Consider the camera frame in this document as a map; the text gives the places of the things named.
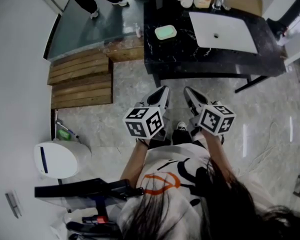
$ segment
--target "soap dish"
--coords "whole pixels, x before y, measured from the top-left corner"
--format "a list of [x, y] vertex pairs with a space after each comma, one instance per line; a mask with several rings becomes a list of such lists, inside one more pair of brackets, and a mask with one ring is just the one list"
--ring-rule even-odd
[[177, 35], [177, 31], [172, 25], [157, 27], [154, 33], [159, 40], [174, 38]]

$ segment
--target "white sink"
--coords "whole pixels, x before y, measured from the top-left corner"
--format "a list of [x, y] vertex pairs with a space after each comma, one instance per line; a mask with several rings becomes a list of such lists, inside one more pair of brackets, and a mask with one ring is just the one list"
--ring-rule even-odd
[[199, 47], [258, 53], [242, 19], [202, 12], [189, 14]]

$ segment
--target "black marble countertop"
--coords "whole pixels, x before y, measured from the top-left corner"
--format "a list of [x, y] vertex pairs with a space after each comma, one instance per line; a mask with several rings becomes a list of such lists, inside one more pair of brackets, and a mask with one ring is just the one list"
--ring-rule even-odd
[[[197, 44], [189, 12], [205, 12], [244, 20], [258, 54], [227, 49], [201, 48]], [[173, 25], [176, 37], [158, 40], [155, 29]], [[151, 74], [223, 73], [275, 77], [286, 72], [277, 45], [266, 21], [237, 9], [184, 9], [175, 2], [159, 10], [144, 4], [144, 63]]]

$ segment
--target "white trash can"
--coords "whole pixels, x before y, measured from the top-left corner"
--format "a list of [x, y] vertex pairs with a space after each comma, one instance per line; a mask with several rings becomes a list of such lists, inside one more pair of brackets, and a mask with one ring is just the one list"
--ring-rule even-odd
[[34, 147], [34, 162], [39, 172], [55, 179], [76, 175], [90, 160], [89, 148], [75, 141], [47, 141]]

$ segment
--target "white t-shirt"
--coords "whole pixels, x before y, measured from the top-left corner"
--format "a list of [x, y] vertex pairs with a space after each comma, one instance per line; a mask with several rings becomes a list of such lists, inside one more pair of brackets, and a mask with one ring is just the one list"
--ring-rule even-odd
[[[162, 146], [148, 151], [136, 187], [142, 187], [145, 195], [160, 197], [165, 193], [163, 214], [167, 209], [168, 212], [164, 223], [169, 227], [181, 218], [172, 231], [171, 239], [199, 239], [203, 211], [207, 211], [206, 201], [204, 197], [193, 194], [192, 189], [197, 169], [206, 168], [209, 158], [206, 149], [192, 143]], [[270, 195], [257, 180], [249, 177], [239, 180], [248, 188], [258, 208], [266, 209], [273, 205]], [[166, 194], [169, 195], [169, 208]], [[142, 198], [132, 197], [126, 202], [117, 219], [120, 227]]]

